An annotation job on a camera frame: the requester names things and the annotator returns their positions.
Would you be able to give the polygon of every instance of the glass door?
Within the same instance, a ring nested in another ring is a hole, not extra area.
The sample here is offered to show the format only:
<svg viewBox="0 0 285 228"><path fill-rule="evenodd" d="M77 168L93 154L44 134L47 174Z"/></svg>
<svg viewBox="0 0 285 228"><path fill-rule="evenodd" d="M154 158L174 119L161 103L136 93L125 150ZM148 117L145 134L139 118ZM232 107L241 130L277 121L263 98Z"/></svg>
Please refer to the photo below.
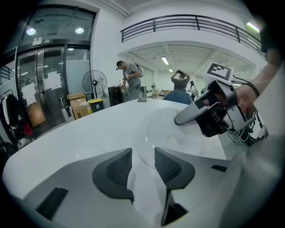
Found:
<svg viewBox="0 0 285 228"><path fill-rule="evenodd" d="M38 52L37 80L42 106L51 127L64 123L62 103L66 106L63 77L64 48L50 48Z"/></svg>
<svg viewBox="0 0 285 228"><path fill-rule="evenodd" d="M50 129L46 115L41 106L37 89L37 62L36 52L27 53L18 57L17 83L19 95L21 96L26 112L31 121L36 136Z"/></svg>
<svg viewBox="0 0 285 228"><path fill-rule="evenodd" d="M20 96L37 136L64 123L62 103L66 106L63 77L64 48L43 49L19 56Z"/></svg>

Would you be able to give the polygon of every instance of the white table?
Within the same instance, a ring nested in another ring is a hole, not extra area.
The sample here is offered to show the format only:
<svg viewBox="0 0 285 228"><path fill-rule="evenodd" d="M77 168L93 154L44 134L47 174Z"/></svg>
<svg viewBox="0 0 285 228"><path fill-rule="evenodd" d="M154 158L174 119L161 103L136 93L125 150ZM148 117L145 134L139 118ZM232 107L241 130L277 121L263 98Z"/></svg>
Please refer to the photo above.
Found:
<svg viewBox="0 0 285 228"><path fill-rule="evenodd" d="M131 147L131 136L145 115L161 108L182 110L186 106L164 100L134 100L73 121L14 154L6 163L2 180L11 194L23 199L44 179L71 162ZM200 155L225 159L217 136L203 137ZM159 175L135 153L132 162L136 180L129 187L134 190L134 207L155 224L159 221L155 216L162 209L155 187L155 181L160 181ZM145 202L146 195L153 205Z"/></svg>

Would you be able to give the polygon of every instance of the person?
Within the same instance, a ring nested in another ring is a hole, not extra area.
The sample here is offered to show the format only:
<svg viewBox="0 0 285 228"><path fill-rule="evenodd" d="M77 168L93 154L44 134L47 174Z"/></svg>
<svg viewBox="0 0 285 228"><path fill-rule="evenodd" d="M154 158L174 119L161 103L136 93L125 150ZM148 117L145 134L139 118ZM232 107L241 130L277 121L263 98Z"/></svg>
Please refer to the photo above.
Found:
<svg viewBox="0 0 285 228"><path fill-rule="evenodd" d="M203 88L203 89L201 90L201 95L205 92L205 90L206 90L206 88Z"/></svg>
<svg viewBox="0 0 285 228"><path fill-rule="evenodd" d="M196 86L194 85L193 81L190 82L190 85L191 85L191 87L190 87L191 98L194 101L194 99L197 96L197 94L196 94Z"/></svg>
<svg viewBox="0 0 285 228"><path fill-rule="evenodd" d="M175 78L177 73L180 73L179 79ZM188 82L190 81L190 75L186 74L180 70L177 70L175 74L172 75L171 81L174 83L174 91L183 91L186 92L186 87Z"/></svg>
<svg viewBox="0 0 285 228"><path fill-rule="evenodd" d="M117 62L117 67L121 70L123 70L123 86L122 86L122 92L126 89L126 82L128 82L128 98L130 100L135 100L139 98L140 94L140 87L141 82L139 79L139 71L138 69L130 64L123 61Z"/></svg>
<svg viewBox="0 0 285 228"><path fill-rule="evenodd" d="M261 51L267 54L267 65L259 72L259 74L250 82L257 88L259 93L262 93L266 86L272 81L275 74L281 66L281 54L277 46L265 28L260 33L261 36ZM220 93L215 94L220 101L221 106L227 105L227 99ZM236 89L237 102L245 114L252 114L256 111L253 103L257 99L257 94L249 85L241 85ZM210 102L207 99L203 100L204 104L209 106Z"/></svg>

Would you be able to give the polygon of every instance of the fluorescent light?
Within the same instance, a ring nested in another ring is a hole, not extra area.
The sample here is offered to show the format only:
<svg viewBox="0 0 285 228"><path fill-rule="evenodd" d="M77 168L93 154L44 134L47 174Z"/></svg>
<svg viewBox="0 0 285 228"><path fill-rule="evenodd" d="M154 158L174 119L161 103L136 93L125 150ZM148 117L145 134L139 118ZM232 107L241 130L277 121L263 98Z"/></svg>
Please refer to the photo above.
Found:
<svg viewBox="0 0 285 228"><path fill-rule="evenodd" d="M161 58L166 65L169 65L169 63L167 62L167 59L165 57L161 57Z"/></svg>
<svg viewBox="0 0 285 228"><path fill-rule="evenodd" d="M75 32L76 32L77 34L81 34L81 33L84 32L84 29L83 29L83 28L77 28L77 29L75 30Z"/></svg>
<svg viewBox="0 0 285 228"><path fill-rule="evenodd" d="M26 30L26 33L31 36L36 33L36 30L34 28L29 28Z"/></svg>
<svg viewBox="0 0 285 228"><path fill-rule="evenodd" d="M249 27L252 27L255 31L259 32L259 29L257 27L255 27L253 24L251 24L250 22L248 22L247 25Z"/></svg>

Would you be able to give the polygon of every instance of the red bag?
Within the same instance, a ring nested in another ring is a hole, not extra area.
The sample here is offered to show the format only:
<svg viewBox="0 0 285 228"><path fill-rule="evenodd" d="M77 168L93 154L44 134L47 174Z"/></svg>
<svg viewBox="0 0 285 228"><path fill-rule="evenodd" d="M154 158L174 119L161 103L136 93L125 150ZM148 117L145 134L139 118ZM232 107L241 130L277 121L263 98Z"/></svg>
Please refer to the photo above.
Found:
<svg viewBox="0 0 285 228"><path fill-rule="evenodd" d="M33 131L32 131L32 129L31 129L31 127L29 126L28 122L26 122L26 123L23 125L23 128L24 128L24 134L25 134L25 135L28 135L28 136L33 135Z"/></svg>

